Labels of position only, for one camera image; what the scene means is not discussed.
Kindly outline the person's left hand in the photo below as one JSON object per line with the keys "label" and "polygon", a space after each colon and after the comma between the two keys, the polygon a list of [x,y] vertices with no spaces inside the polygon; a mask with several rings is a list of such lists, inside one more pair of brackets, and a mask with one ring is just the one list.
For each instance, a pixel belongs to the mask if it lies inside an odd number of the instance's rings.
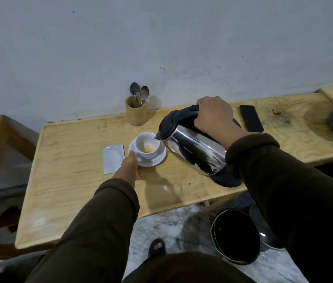
{"label": "person's left hand", "polygon": [[140,180],[138,175],[138,167],[132,167],[128,164],[128,156],[122,161],[120,168],[114,173],[112,179],[121,179],[129,183],[133,189],[137,180]]}

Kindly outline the person's right hand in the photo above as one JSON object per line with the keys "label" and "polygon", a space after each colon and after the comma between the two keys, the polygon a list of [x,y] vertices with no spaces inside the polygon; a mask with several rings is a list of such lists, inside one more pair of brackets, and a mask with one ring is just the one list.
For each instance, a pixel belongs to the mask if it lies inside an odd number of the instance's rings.
{"label": "person's right hand", "polygon": [[205,113],[199,110],[194,125],[226,150],[237,140],[249,135],[233,121],[233,114]]}

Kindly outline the white saucer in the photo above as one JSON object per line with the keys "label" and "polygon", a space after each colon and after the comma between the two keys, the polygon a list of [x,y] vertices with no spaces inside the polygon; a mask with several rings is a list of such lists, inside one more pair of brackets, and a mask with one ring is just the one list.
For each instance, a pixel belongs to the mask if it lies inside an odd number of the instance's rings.
{"label": "white saucer", "polygon": [[137,163],[141,167],[154,167],[160,164],[162,161],[164,161],[164,158],[166,157],[167,150],[164,147],[164,145],[160,145],[159,148],[156,150],[156,157],[153,159],[146,159],[140,155],[139,152],[136,152],[136,146],[135,146],[135,139],[131,141],[128,151],[134,151],[136,153],[136,159]]}

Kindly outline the steel kettle with black handle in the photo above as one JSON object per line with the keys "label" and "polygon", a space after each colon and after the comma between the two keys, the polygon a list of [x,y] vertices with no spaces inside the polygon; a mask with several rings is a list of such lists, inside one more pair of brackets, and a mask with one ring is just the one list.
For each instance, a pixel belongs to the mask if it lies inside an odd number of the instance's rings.
{"label": "steel kettle with black handle", "polygon": [[199,106],[192,105],[167,114],[160,122],[155,139],[171,154],[216,184],[235,188],[243,184],[231,176],[226,165],[226,149],[194,125]]}

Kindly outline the person's left forearm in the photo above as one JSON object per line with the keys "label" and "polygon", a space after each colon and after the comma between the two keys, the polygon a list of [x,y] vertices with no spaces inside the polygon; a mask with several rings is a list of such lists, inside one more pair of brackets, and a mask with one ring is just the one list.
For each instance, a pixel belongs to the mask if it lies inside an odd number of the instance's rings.
{"label": "person's left forearm", "polygon": [[128,181],[105,181],[26,283],[121,283],[138,212]]}

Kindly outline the person's right forearm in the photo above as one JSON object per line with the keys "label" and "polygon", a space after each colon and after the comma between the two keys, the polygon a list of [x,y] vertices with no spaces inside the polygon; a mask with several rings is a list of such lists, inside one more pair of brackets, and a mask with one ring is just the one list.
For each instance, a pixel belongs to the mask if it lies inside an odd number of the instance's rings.
{"label": "person's right forearm", "polygon": [[211,137],[305,278],[333,283],[333,179],[284,152],[268,133],[234,125]]}

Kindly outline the white cup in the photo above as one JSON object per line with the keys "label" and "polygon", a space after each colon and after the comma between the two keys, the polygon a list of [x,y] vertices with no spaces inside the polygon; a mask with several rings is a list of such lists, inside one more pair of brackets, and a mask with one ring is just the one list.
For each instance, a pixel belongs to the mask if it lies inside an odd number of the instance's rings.
{"label": "white cup", "polygon": [[134,139],[134,152],[146,160],[152,160],[157,156],[160,141],[156,138],[156,134],[151,132],[143,132]]}

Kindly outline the white sachet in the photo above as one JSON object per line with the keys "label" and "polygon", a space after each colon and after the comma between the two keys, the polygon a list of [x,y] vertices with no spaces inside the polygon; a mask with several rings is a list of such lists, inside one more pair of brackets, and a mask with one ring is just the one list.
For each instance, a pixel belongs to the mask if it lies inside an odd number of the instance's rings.
{"label": "white sachet", "polygon": [[103,173],[104,175],[113,174],[121,167],[125,159],[123,144],[110,144],[102,149]]}

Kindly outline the black smartphone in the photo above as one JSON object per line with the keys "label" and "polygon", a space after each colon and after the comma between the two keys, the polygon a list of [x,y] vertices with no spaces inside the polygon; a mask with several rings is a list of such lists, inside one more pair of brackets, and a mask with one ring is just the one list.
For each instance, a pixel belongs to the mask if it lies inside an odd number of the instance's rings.
{"label": "black smartphone", "polygon": [[248,132],[263,133],[264,128],[253,105],[240,105],[240,114]]}

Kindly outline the wooden utensil holder cup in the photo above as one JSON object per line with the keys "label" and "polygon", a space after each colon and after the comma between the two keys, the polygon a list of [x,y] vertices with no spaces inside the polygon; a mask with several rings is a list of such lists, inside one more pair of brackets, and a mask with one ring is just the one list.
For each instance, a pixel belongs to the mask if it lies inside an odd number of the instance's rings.
{"label": "wooden utensil holder cup", "polygon": [[135,108],[134,96],[129,96],[125,100],[126,115],[128,123],[133,126],[142,126],[147,122],[147,106],[143,102],[140,107]]}

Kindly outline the light wooden table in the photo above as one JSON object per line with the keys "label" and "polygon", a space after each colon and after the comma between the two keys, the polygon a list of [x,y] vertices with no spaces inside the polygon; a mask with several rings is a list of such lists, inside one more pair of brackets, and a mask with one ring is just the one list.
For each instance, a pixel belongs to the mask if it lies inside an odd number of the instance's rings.
{"label": "light wooden table", "polygon": [[[243,104],[256,108],[264,131],[285,152],[313,165],[333,160],[333,131],[326,124],[333,104],[319,92],[232,103],[234,117],[242,126],[238,107]],[[112,176],[103,173],[103,147],[123,144],[127,154],[138,134],[156,133],[161,120],[181,108],[150,110],[150,119],[140,127],[130,125],[125,114],[45,125],[35,151],[15,246],[23,249],[59,240],[99,185]],[[140,167],[139,175],[142,180],[135,185],[139,217],[214,200],[210,210],[246,191],[244,184],[236,188],[217,185],[170,153],[155,167]]]}

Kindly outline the metal spoon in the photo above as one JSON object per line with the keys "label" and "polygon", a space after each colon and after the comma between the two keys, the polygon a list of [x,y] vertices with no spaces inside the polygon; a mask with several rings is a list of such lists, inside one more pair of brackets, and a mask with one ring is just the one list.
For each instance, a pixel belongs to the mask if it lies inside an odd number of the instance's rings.
{"label": "metal spoon", "polygon": [[131,92],[131,95],[134,98],[134,108],[139,108],[140,104],[139,104],[139,101],[138,101],[138,96],[139,96],[139,93],[140,93],[140,87],[136,82],[133,82],[130,85],[130,92]]}
{"label": "metal spoon", "polygon": [[146,100],[149,98],[149,95],[150,95],[150,90],[147,86],[143,86],[140,88],[140,100],[141,100],[141,103],[140,103],[140,106],[142,106],[143,104],[145,104]]}

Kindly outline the black sandal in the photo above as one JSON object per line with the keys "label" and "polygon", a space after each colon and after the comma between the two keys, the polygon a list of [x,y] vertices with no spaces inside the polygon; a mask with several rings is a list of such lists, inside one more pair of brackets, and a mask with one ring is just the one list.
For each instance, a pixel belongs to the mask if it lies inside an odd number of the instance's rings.
{"label": "black sandal", "polygon": [[156,238],[155,240],[153,240],[148,250],[148,259],[157,256],[162,256],[165,254],[166,254],[166,248],[164,240],[162,238]]}

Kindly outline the person's dark brown clothing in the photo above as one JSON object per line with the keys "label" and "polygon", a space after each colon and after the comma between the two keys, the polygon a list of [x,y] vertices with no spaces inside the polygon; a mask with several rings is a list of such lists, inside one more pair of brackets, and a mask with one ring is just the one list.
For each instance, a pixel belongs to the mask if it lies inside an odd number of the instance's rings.
{"label": "person's dark brown clothing", "polygon": [[146,259],[122,283],[256,283],[224,260],[202,252]]}

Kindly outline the shiny metal pot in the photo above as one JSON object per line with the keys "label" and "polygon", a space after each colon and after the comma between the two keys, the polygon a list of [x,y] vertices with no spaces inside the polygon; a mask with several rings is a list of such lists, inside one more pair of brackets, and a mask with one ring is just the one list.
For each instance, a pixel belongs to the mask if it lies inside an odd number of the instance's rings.
{"label": "shiny metal pot", "polygon": [[283,244],[279,241],[276,235],[272,232],[268,223],[261,214],[259,207],[253,203],[249,207],[249,216],[257,226],[263,246],[267,249],[274,249],[278,251],[285,250]]}

